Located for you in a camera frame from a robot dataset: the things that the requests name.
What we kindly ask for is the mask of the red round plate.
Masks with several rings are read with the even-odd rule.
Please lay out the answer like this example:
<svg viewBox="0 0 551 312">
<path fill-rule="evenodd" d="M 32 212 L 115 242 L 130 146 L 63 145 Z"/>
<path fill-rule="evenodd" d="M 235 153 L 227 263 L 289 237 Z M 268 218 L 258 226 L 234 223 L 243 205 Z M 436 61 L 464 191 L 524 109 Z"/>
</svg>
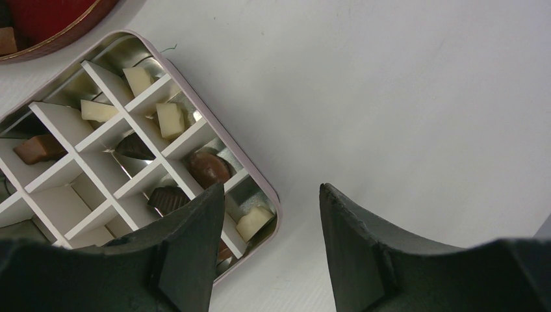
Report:
<svg viewBox="0 0 551 312">
<path fill-rule="evenodd" d="M 1 28 L 13 27 L 18 51 L 1 55 L 13 64 L 52 54 L 83 37 L 117 1 L 1 1 Z"/>
</svg>

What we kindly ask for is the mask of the dark ridged chocolate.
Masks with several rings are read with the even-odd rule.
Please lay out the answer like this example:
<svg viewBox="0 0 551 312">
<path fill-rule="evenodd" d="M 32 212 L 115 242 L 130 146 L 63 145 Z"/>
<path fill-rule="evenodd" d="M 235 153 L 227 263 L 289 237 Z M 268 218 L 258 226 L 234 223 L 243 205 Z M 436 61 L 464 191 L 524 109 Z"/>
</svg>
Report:
<svg viewBox="0 0 551 312">
<path fill-rule="evenodd" d="M 166 216 L 190 201 L 185 192 L 176 186 L 157 187 L 151 193 L 147 204 L 158 211 L 161 216 Z"/>
</svg>

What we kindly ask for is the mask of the caramel block chocolate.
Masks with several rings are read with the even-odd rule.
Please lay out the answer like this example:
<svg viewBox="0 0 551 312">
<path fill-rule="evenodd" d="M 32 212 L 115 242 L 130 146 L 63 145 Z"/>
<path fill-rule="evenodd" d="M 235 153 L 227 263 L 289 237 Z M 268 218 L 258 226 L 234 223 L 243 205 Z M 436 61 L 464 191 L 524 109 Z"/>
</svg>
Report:
<svg viewBox="0 0 551 312">
<path fill-rule="evenodd" d="M 51 134 L 34 136 L 13 148 L 13 151 L 27 165 L 58 161 L 68 153 Z"/>
</svg>

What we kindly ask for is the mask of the dark leaf chocolate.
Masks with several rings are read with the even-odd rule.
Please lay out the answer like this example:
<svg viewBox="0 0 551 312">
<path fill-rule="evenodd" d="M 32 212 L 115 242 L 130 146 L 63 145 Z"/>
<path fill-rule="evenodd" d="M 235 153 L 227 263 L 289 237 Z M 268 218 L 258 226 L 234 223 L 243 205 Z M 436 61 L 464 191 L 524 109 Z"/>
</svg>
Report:
<svg viewBox="0 0 551 312">
<path fill-rule="evenodd" d="M 115 147 L 115 152 L 132 159 L 153 161 L 155 155 L 149 150 L 137 133 L 124 137 Z"/>
</svg>

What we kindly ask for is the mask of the pink tin box with dividers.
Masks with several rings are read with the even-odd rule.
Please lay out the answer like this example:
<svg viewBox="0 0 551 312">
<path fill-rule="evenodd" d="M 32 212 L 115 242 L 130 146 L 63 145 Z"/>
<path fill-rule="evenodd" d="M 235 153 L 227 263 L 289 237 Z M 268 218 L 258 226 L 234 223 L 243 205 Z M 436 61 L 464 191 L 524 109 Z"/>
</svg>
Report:
<svg viewBox="0 0 551 312">
<path fill-rule="evenodd" d="M 221 280 L 279 229 L 280 202 L 145 38 L 106 35 L 1 115 L 1 234 L 101 246 L 224 187 Z"/>
</svg>

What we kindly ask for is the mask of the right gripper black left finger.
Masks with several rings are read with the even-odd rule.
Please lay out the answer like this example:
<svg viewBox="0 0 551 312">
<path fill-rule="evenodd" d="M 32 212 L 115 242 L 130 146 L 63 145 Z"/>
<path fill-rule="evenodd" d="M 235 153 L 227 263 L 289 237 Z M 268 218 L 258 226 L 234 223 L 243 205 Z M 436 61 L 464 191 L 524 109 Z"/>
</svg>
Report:
<svg viewBox="0 0 551 312">
<path fill-rule="evenodd" d="M 208 311 L 224 222 L 216 184 L 103 246 L 1 241 L 2 311 Z"/>
</svg>

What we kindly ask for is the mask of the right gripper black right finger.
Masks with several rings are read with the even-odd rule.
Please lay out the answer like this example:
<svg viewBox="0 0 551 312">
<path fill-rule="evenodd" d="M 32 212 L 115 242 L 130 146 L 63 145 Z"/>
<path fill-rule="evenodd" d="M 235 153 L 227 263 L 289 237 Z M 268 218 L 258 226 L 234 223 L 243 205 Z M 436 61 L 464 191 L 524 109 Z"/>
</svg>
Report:
<svg viewBox="0 0 551 312">
<path fill-rule="evenodd" d="M 402 229 L 329 183 L 319 203 L 337 311 L 550 310 L 548 239 L 459 248 Z"/>
</svg>

